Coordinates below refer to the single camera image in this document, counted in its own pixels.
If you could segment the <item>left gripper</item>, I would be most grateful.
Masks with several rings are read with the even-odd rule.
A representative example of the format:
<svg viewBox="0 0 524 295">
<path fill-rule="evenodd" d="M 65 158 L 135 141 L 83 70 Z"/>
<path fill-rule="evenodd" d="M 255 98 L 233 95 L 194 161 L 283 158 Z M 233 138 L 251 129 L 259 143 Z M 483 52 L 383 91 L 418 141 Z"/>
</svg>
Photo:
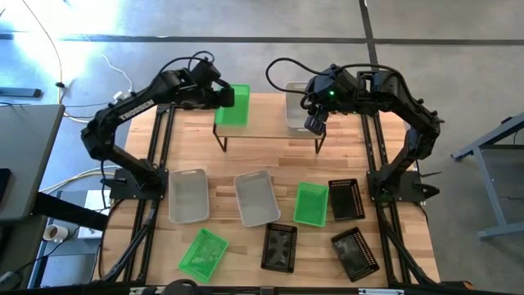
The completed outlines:
<svg viewBox="0 0 524 295">
<path fill-rule="evenodd" d="M 179 85 L 179 107 L 182 109 L 217 109 L 233 107 L 235 93 L 233 88 L 213 89 L 213 80 L 203 83 L 181 79 Z"/>
</svg>

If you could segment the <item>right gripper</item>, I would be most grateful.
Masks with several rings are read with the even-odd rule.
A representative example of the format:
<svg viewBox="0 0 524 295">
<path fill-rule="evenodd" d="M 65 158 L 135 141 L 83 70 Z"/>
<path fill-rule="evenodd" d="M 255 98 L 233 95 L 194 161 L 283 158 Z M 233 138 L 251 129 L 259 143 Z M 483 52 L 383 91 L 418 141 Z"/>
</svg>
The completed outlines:
<svg viewBox="0 0 524 295">
<path fill-rule="evenodd" d="M 307 112 L 305 128 L 316 135 L 326 132 L 328 112 L 344 115 L 356 113 L 355 96 L 359 81 L 340 66 L 329 66 L 307 84 Z M 319 108 L 327 112 L 315 113 Z"/>
</svg>

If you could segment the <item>green slotted plastic basket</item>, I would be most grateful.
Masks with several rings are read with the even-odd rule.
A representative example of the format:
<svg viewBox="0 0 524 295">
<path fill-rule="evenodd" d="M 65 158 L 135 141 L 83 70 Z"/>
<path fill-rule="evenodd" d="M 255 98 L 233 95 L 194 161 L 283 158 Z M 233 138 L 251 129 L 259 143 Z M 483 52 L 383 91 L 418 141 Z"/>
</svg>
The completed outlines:
<svg viewBox="0 0 524 295">
<path fill-rule="evenodd" d="M 217 125 L 245 126 L 248 123 L 251 86 L 249 84 L 232 84 L 234 105 L 221 107 L 215 112 Z"/>
<path fill-rule="evenodd" d="M 179 262 L 178 268 L 195 280 L 208 283 L 227 248 L 226 239 L 202 228 Z"/>
<path fill-rule="evenodd" d="M 328 186 L 300 182 L 293 220 L 296 223 L 324 227 L 328 207 Z"/>
</svg>

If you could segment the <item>grey plastic basket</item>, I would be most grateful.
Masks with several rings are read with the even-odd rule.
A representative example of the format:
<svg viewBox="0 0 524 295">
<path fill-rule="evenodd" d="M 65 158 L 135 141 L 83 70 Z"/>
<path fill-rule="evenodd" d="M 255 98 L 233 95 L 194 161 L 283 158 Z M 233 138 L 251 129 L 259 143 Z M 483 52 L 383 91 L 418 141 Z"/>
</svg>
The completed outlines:
<svg viewBox="0 0 524 295">
<path fill-rule="evenodd" d="M 233 183 L 241 220 L 246 227 L 265 225 L 281 217 L 267 170 L 238 175 Z"/>
<path fill-rule="evenodd" d="M 292 138 L 322 138 L 324 134 L 314 134 L 304 127 L 308 113 L 300 106 L 303 97 L 300 93 L 285 93 L 287 132 Z"/>
<path fill-rule="evenodd" d="M 210 216 L 208 179 L 203 169 L 179 170 L 169 175 L 169 221 L 202 222 Z"/>
</svg>

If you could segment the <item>black perforated plastic basket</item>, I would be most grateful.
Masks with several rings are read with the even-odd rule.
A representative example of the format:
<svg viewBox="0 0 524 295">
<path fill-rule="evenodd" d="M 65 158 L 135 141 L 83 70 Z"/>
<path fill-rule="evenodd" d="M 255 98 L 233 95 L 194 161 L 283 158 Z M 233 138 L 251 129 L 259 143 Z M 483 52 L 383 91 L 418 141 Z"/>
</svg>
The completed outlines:
<svg viewBox="0 0 524 295">
<path fill-rule="evenodd" d="M 363 220 L 365 218 L 357 179 L 330 180 L 328 187 L 335 221 Z"/>
<path fill-rule="evenodd" d="M 263 270 L 293 273 L 296 261 L 298 228 L 268 223 L 260 267 Z"/>
<path fill-rule="evenodd" d="M 331 243 L 352 283 L 380 270 L 377 260 L 358 227 L 333 236 Z"/>
</svg>

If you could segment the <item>wooden shelf with black legs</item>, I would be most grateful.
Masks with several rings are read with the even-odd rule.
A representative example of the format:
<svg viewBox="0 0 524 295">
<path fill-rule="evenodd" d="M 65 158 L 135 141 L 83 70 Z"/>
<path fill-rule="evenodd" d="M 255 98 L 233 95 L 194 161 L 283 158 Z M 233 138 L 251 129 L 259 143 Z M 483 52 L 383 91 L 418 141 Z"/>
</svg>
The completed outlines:
<svg viewBox="0 0 524 295">
<path fill-rule="evenodd" d="M 322 138 L 292 138 L 287 132 L 285 96 L 276 93 L 250 95 L 248 123 L 245 126 L 213 125 L 213 135 L 224 152 L 230 138 L 308 139 L 314 140 L 315 153 L 319 154 L 326 134 Z"/>
</svg>

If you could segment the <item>white power supply box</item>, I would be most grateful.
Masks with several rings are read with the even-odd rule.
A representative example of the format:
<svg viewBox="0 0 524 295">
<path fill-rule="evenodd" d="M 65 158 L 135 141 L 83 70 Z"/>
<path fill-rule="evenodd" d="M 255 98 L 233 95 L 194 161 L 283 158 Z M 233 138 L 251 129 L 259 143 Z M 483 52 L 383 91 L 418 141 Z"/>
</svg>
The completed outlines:
<svg viewBox="0 0 524 295">
<path fill-rule="evenodd" d="M 84 207 L 107 216 L 109 213 L 108 207 L 111 205 L 110 192 L 110 189 L 106 189 L 103 192 L 101 190 L 88 190 Z M 95 239 L 101 237 L 102 231 L 100 230 L 85 227 L 79 229 L 79 238 Z"/>
</svg>

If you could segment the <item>black desk support beam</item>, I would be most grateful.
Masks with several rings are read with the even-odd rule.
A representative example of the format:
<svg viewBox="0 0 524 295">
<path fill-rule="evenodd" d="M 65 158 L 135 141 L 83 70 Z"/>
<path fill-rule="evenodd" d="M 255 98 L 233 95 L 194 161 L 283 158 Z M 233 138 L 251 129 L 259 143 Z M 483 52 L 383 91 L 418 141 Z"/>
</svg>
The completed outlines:
<svg viewBox="0 0 524 295">
<path fill-rule="evenodd" d="M 38 193 L 31 213 L 99 231 L 103 231 L 109 221 L 109 217 L 102 213 L 77 206 L 46 193 Z"/>
</svg>

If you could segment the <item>grey desk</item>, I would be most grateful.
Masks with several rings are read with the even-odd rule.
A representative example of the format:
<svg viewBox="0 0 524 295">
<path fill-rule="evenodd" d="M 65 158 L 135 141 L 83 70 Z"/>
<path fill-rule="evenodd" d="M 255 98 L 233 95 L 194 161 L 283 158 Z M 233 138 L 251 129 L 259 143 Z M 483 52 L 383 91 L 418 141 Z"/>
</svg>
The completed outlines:
<svg viewBox="0 0 524 295">
<path fill-rule="evenodd" d="M 0 224 L 26 218 L 46 170 L 65 107 L 0 107 L 0 168 L 11 171 L 0 200 Z"/>
</svg>

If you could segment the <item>black floor bar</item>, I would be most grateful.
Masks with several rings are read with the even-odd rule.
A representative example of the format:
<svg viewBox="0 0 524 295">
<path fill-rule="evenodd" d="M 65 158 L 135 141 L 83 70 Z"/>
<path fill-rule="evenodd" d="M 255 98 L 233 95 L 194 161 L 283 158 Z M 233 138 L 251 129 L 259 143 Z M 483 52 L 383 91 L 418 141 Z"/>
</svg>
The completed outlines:
<svg viewBox="0 0 524 295">
<path fill-rule="evenodd" d="M 39 88 L 11 88 L 0 87 L 0 96 L 18 98 L 40 98 L 42 90 Z"/>
</svg>

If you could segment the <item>white mug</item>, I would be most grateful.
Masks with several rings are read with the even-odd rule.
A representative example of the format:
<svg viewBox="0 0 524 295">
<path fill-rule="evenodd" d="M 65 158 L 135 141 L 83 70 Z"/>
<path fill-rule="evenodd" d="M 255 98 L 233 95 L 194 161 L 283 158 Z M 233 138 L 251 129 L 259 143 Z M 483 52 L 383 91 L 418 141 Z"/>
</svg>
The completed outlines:
<svg viewBox="0 0 524 295">
<path fill-rule="evenodd" d="M 48 225 L 43 231 L 43 239 L 54 243 L 62 243 L 68 235 L 69 230 L 60 225 Z"/>
</svg>

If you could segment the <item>black aluminium table frame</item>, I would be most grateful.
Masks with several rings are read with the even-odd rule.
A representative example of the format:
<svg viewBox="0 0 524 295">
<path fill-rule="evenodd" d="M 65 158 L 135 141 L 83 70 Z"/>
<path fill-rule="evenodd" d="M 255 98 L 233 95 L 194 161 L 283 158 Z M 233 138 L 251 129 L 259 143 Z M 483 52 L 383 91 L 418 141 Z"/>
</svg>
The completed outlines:
<svg viewBox="0 0 524 295">
<path fill-rule="evenodd" d="M 376 209 L 369 200 L 365 174 L 369 169 L 361 117 L 330 115 L 327 138 L 318 155 L 314 140 L 233 138 L 222 152 L 212 134 L 213 111 L 176 111 L 167 156 L 169 172 L 203 169 L 208 177 L 210 217 L 202 222 L 173 224 L 167 196 L 160 201 L 146 277 L 147 285 L 165 285 L 176 279 L 193 279 L 179 262 L 200 229 L 228 241 L 228 248 L 206 286 L 282 288 L 385 288 L 386 271 Z M 233 179 L 267 170 L 281 212 L 278 224 L 298 227 L 294 273 L 260 268 L 265 226 L 246 227 L 238 209 Z M 293 222 L 300 182 L 328 185 L 331 179 L 356 178 L 363 199 L 364 220 L 336 222 L 327 205 L 324 227 Z M 101 273 L 107 275 L 130 243 L 138 201 L 123 201 L 111 215 L 102 248 Z M 440 281 L 428 224 L 415 205 L 397 205 L 404 245 L 434 281 Z M 380 270 L 351 283 L 331 245 L 331 237 L 359 227 Z"/>
</svg>

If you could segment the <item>grey metal table frame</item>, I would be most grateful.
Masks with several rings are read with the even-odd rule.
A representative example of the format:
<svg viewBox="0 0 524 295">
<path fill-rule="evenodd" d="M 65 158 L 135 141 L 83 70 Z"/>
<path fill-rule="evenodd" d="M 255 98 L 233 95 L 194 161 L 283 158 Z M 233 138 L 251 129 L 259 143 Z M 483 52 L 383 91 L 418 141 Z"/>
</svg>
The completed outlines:
<svg viewBox="0 0 524 295">
<path fill-rule="evenodd" d="M 472 143 L 451 154 L 454 161 L 472 156 L 476 159 L 497 225 L 477 232 L 478 238 L 492 238 L 524 233 L 524 221 L 506 221 L 499 199 L 524 199 L 524 144 L 502 144 L 500 141 L 524 133 L 524 112 L 510 116 Z"/>
</svg>

